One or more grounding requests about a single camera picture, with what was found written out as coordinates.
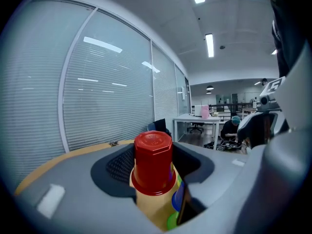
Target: railing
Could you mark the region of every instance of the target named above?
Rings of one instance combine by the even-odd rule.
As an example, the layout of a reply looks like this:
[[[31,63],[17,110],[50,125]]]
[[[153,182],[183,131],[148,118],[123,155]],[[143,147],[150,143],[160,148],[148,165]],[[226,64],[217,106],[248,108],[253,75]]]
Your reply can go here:
[[[243,108],[253,108],[252,103],[237,103],[237,104],[217,104],[209,105],[209,112],[218,112],[218,116],[221,121],[232,119],[233,116],[237,115],[242,118]]]

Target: yellow table edge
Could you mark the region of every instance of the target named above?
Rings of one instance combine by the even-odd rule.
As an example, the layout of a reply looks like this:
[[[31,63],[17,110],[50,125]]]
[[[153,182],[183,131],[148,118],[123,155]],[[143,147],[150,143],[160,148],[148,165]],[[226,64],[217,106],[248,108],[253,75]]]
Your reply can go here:
[[[119,145],[122,144],[130,144],[134,143],[134,139],[131,140],[122,140],[118,141]],[[34,182],[37,178],[39,178],[41,175],[43,175],[45,172],[49,171],[52,167],[57,165],[63,160],[66,160],[68,158],[72,158],[75,156],[83,155],[83,154],[88,154],[91,152],[96,152],[105,148],[110,148],[111,146],[108,143],[102,143],[94,146],[88,146],[84,148],[80,148],[74,151],[71,151],[69,153],[65,153],[61,156],[58,156],[38,168],[36,168],[34,171],[32,171],[26,178],[23,179],[23,181],[18,185],[18,187],[15,189],[14,195],[19,195],[27,186],[29,186],[32,182]]]

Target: pink container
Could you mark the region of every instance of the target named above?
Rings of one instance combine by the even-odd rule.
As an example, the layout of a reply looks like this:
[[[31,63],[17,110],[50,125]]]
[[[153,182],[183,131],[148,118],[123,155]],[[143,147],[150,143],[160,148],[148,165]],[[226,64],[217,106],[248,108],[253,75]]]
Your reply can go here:
[[[209,106],[201,106],[201,117],[208,119],[209,117]]]

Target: red plastic cup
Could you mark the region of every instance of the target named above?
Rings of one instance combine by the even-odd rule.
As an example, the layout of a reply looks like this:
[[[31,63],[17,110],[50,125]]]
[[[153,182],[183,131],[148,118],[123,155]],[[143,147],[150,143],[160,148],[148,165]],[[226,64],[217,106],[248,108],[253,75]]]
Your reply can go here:
[[[144,132],[135,138],[136,164],[131,179],[138,191],[161,195],[174,186],[172,149],[172,139],[164,132]]]

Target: floor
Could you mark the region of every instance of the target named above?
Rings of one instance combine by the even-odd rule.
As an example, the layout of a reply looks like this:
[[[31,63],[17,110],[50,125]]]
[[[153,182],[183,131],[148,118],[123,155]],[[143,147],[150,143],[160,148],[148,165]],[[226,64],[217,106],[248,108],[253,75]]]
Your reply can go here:
[[[190,130],[186,135],[184,135],[179,142],[192,144],[195,146],[203,146],[209,142],[212,141],[212,133],[213,133],[213,126],[211,124],[209,125],[203,125],[204,131],[200,133],[198,130],[194,130],[192,133],[190,133]],[[219,136],[221,133],[221,130],[223,128],[223,124],[220,124],[219,127]]]

